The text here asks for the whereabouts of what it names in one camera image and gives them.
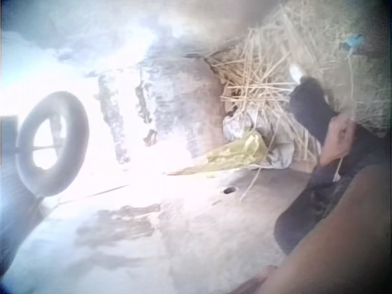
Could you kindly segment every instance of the hole in floor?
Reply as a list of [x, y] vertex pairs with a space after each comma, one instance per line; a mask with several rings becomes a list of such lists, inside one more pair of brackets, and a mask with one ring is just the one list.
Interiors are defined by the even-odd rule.
[[231, 193], [234, 193], [235, 191], [237, 191], [236, 187], [229, 187], [229, 188], [224, 189], [223, 193], [224, 194], [231, 194]]

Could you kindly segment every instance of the hand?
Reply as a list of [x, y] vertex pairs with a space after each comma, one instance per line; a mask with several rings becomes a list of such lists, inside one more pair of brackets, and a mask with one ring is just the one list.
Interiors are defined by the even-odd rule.
[[320, 155], [320, 165], [325, 166], [346, 156], [354, 139], [355, 122], [348, 113], [341, 113], [331, 119], [325, 143]]

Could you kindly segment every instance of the hay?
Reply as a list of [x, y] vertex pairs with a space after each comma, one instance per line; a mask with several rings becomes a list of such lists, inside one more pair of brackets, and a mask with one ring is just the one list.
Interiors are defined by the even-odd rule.
[[259, 116], [281, 118], [281, 129], [293, 135], [298, 161], [316, 161], [320, 145], [288, 112], [295, 87], [291, 63], [333, 93], [326, 100], [336, 111], [355, 111], [356, 120], [370, 129], [389, 127], [390, 81], [377, 74], [380, 61], [348, 57], [339, 48], [353, 32], [356, 13], [337, 0], [291, 0], [280, 6], [262, 26], [206, 58], [225, 85], [220, 98], [238, 107], [235, 115], [256, 105]]

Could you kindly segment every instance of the blue object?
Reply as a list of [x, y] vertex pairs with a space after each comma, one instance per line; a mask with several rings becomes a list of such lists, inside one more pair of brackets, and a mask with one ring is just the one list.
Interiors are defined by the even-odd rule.
[[345, 43], [350, 48], [356, 48], [364, 42], [363, 36], [361, 34], [353, 34], [347, 38]]

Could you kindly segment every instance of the tire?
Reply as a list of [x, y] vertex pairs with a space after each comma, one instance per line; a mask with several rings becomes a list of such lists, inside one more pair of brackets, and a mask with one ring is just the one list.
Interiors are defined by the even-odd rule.
[[81, 169], [88, 145], [88, 119], [83, 104], [71, 93], [55, 92], [29, 113], [19, 131], [17, 147], [32, 148], [38, 128], [54, 115], [64, 118], [67, 130], [56, 163], [44, 170], [35, 165], [33, 152], [22, 152], [16, 156], [21, 181], [38, 197], [54, 196], [72, 183]]

